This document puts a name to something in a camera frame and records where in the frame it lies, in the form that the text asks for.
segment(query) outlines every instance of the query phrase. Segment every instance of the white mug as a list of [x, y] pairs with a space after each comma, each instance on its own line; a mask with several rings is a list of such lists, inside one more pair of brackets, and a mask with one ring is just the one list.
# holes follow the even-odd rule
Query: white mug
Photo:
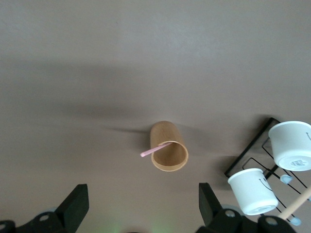
[[277, 198], [259, 168], [235, 173], [228, 183], [246, 215], [260, 215], [277, 207]]
[[269, 131], [275, 164], [290, 171], [311, 169], [311, 125], [286, 121]]

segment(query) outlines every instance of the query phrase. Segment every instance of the bamboo cup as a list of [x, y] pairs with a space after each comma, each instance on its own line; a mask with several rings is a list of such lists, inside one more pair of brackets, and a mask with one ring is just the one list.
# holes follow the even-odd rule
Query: bamboo cup
[[177, 127], [169, 121], [160, 121], [150, 131], [151, 148], [172, 142], [170, 145], [153, 152], [153, 164], [162, 171], [177, 171], [188, 161], [188, 151]]

